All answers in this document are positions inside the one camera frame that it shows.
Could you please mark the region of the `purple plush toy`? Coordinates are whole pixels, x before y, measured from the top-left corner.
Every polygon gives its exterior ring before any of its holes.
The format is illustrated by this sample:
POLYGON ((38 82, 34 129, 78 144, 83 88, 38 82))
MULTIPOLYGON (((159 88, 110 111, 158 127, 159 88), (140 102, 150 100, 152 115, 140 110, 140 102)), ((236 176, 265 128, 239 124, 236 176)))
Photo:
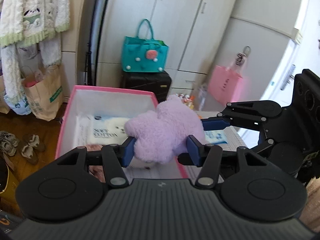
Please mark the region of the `purple plush toy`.
POLYGON ((169 96, 154 111, 130 119, 124 128, 128 136, 136 139, 135 158, 146 163, 166 164, 187 152, 189 135, 202 144, 206 143, 199 116, 176 95, 169 96))

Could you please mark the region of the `pink patterned fabric item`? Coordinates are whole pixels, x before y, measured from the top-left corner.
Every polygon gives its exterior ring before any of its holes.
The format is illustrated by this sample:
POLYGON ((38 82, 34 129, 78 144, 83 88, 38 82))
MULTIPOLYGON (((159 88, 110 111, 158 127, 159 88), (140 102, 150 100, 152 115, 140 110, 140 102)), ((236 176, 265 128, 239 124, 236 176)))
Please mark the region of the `pink patterned fabric item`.
MULTIPOLYGON (((102 149, 102 145, 95 145, 95 144, 89 144, 86 145, 88 151, 99 151, 102 149)), ((104 171, 102 166, 97 166, 97 165, 91 165, 89 166, 89 172, 95 178, 99 179, 100 182, 105 183, 105 176, 104 176, 104 171)))

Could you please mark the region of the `white brown plush toy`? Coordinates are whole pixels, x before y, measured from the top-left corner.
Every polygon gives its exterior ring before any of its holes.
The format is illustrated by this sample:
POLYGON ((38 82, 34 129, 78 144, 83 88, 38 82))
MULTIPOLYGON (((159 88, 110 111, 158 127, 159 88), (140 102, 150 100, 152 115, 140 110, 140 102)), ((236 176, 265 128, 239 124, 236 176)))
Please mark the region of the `white brown plush toy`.
POLYGON ((157 162, 147 162, 147 161, 142 161, 136 157, 133 157, 131 160, 131 163, 129 165, 130 168, 141 168, 144 169, 146 168, 147 170, 158 165, 157 162))

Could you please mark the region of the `soft cotton tissue pack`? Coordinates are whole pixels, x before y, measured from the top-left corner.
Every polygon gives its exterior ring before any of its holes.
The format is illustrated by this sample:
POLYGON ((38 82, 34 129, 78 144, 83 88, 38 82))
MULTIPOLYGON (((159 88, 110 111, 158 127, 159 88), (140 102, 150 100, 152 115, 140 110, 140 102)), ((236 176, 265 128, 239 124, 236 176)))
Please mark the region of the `soft cotton tissue pack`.
POLYGON ((124 128, 128 121, 129 118, 95 116, 89 129, 88 143, 95 145, 121 145, 128 138, 124 128))

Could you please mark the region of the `blue white tissue pack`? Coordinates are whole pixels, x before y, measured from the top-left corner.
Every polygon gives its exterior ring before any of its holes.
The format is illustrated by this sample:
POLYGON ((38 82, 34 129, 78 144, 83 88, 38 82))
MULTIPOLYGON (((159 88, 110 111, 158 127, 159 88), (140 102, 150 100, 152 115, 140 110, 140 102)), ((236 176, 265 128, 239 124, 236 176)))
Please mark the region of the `blue white tissue pack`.
POLYGON ((210 144, 228 144, 227 137, 223 130, 205 131, 206 141, 210 144))

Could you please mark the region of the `pink paper bag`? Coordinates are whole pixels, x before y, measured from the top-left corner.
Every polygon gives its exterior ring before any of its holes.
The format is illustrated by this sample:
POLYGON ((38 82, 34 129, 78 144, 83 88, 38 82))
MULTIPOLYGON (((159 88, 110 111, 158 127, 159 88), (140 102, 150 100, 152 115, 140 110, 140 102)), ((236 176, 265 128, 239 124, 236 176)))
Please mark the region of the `pink paper bag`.
POLYGON ((222 105, 240 100, 245 80, 237 72, 215 66, 208 83, 209 94, 222 105))

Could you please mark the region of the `small toys pile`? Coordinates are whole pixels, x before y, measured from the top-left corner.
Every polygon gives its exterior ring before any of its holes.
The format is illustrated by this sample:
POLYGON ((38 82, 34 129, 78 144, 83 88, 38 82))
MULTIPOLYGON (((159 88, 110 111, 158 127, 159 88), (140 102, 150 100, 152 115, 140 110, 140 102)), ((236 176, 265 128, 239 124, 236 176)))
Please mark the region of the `small toys pile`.
POLYGON ((189 94, 176 94, 176 96, 182 100, 183 104, 188 106, 190 109, 194 109, 194 96, 190 96, 189 94))

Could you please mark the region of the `brown fuzzy slipper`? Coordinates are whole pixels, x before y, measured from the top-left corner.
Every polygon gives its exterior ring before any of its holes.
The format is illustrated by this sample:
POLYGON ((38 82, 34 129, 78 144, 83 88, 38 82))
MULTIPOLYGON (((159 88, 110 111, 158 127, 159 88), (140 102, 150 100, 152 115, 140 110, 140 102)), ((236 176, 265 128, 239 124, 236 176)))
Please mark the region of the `brown fuzzy slipper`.
POLYGON ((37 154, 45 150, 46 146, 37 134, 26 134, 20 143, 20 153, 31 165, 38 163, 37 154))

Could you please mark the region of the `printed paper sheet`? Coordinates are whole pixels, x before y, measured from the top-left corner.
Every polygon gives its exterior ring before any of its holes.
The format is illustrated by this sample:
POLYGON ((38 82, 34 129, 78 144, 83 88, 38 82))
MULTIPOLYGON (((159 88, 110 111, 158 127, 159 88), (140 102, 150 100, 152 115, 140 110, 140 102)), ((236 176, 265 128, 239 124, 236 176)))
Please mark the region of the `printed paper sheet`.
MULTIPOLYGON (((95 116, 93 115, 84 115, 77 118, 77 129, 74 139, 74 146, 86 146, 88 143, 89 129, 91 122, 95 116)), ((144 178, 144 179, 158 179, 159 171, 156 166, 150 169, 141 169, 141 168, 124 168, 124 172, 129 181, 134 178, 144 178)))

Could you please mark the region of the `yellow bin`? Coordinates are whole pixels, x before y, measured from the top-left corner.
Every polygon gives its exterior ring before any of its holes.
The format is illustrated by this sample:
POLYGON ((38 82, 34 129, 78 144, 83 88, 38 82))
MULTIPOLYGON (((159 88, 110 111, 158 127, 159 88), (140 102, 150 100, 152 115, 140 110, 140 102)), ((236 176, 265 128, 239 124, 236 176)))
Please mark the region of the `yellow bin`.
POLYGON ((22 217, 20 208, 17 205, 15 194, 19 185, 7 163, 1 158, 1 209, 15 215, 22 217))

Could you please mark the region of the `grey sneaker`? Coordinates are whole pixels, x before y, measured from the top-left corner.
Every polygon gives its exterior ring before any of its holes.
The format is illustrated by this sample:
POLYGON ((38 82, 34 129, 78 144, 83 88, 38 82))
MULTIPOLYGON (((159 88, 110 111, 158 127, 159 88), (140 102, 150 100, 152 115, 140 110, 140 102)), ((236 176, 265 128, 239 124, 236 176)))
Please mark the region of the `grey sneaker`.
POLYGON ((18 138, 9 132, 0 131, 1 152, 12 157, 16 154, 19 143, 18 138))

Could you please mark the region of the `black suitcase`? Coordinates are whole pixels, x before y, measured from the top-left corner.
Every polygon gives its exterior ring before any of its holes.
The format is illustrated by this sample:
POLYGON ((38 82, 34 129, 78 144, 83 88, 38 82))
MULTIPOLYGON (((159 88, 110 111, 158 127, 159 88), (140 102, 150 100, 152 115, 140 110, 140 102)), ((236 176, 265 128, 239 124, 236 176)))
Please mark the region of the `black suitcase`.
POLYGON ((158 103, 166 100, 172 79, 167 72, 121 72, 120 88, 152 92, 158 103))

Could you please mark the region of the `white door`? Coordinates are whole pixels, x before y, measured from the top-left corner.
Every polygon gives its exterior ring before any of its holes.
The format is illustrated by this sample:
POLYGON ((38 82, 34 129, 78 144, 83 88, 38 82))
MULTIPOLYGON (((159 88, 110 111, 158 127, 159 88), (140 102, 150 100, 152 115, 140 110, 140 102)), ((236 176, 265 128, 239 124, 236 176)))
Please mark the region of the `white door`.
POLYGON ((291 103, 294 80, 281 91, 280 87, 292 64, 294 77, 304 69, 319 75, 319 0, 302 0, 295 28, 295 39, 287 45, 280 64, 266 88, 262 100, 272 100, 281 106, 291 103))

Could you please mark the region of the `pink cardboard box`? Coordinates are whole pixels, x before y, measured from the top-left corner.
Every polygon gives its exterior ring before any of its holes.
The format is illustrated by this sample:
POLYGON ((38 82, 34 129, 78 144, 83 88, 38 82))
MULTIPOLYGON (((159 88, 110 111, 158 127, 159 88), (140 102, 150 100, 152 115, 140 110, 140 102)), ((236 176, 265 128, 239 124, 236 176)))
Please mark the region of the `pink cardboard box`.
POLYGON ((56 158, 78 146, 122 144, 124 124, 130 118, 155 110, 152 92, 121 88, 74 86, 63 117, 56 158))

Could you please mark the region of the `blue white plastic bag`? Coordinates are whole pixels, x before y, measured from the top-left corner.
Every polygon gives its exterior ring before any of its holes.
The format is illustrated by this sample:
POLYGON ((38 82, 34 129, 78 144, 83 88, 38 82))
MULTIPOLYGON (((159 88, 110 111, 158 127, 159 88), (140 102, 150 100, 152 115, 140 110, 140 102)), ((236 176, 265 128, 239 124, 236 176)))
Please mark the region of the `blue white plastic bag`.
POLYGON ((31 113, 31 107, 25 93, 22 94, 21 99, 18 101, 12 101, 9 99, 8 95, 5 94, 4 101, 10 107, 10 109, 12 109, 18 115, 28 115, 31 113))

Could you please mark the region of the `brown paper bag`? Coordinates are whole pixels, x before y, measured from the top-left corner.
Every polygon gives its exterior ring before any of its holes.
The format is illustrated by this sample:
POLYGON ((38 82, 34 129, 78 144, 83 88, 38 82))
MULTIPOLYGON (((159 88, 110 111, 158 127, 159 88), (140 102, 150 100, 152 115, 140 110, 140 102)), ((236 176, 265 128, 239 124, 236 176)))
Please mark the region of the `brown paper bag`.
POLYGON ((55 119, 64 102, 59 66, 38 69, 24 78, 22 85, 32 113, 45 121, 55 119))

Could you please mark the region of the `teal felt handbag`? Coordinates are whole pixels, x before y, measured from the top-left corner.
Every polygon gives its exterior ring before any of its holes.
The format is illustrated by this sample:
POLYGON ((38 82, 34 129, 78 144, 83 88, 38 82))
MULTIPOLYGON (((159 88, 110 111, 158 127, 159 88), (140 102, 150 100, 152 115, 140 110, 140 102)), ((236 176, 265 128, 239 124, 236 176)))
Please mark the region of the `teal felt handbag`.
POLYGON ((143 19, 135 37, 126 36, 121 53, 121 66, 125 72, 160 73, 165 69, 169 47, 161 40, 154 39, 152 25, 148 19, 143 19), (139 37, 140 28, 146 23, 151 37, 139 37))

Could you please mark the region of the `black tripod stand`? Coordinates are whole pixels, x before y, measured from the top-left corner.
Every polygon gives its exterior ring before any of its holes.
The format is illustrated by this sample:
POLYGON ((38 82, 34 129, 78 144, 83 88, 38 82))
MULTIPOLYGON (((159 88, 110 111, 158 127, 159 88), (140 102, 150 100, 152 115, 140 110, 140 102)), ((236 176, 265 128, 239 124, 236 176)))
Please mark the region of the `black tripod stand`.
POLYGON ((89 86, 97 85, 98 56, 100 50, 100 40, 103 31, 104 17, 109 0, 89 0, 89 31, 85 53, 85 84, 89 86))

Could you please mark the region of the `white wardrobe cabinet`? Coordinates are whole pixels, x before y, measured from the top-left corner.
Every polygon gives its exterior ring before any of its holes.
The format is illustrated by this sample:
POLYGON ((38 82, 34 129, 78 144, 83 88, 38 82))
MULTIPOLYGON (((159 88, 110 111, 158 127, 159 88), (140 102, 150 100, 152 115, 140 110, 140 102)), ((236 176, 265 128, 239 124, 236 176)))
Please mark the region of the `white wardrobe cabinet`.
POLYGON ((235 0, 108 0, 96 83, 119 87, 125 37, 153 37, 169 48, 165 71, 173 92, 190 91, 207 77, 235 0))

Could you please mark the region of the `white fluffy hanging robe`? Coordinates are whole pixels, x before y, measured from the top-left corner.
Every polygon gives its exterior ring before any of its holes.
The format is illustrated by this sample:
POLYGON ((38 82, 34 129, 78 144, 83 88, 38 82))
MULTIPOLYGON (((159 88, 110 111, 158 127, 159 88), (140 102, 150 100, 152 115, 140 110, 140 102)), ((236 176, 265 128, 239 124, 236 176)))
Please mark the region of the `white fluffy hanging robe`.
POLYGON ((24 97, 17 45, 29 47, 50 41, 70 25, 69 0, 3 0, 1 7, 1 60, 8 101, 24 97))

